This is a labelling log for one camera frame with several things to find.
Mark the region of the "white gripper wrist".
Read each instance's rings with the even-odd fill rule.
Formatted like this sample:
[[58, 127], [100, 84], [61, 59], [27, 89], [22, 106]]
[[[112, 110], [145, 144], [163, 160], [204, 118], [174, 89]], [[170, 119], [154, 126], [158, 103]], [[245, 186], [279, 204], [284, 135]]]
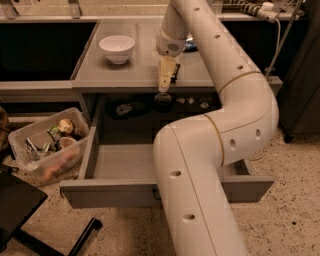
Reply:
[[158, 64], [158, 90], [161, 93], [165, 93], [169, 89], [176, 67], [174, 57], [177, 57], [183, 51], [187, 36], [188, 31], [186, 29], [177, 38], [169, 35], [162, 28], [158, 30], [156, 48], [158, 53], [163, 56]]

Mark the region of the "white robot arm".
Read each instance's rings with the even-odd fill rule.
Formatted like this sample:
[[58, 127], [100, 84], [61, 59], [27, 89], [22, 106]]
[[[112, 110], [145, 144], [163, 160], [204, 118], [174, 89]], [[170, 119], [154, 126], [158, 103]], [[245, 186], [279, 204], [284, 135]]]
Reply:
[[170, 0], [159, 40], [193, 37], [222, 107], [164, 126], [153, 144], [154, 170], [177, 256], [248, 256], [218, 170], [261, 149], [279, 111], [266, 78], [211, 1]]

